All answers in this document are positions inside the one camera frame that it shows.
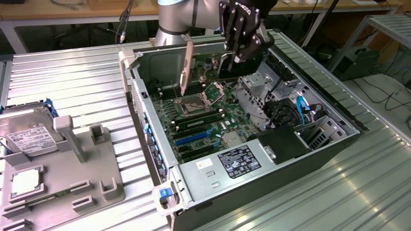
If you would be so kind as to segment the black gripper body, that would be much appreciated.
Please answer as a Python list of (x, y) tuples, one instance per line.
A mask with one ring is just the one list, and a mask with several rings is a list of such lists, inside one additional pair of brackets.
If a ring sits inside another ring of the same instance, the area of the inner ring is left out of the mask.
[(277, 0), (232, 0), (233, 28), (242, 36), (252, 36), (266, 22)]

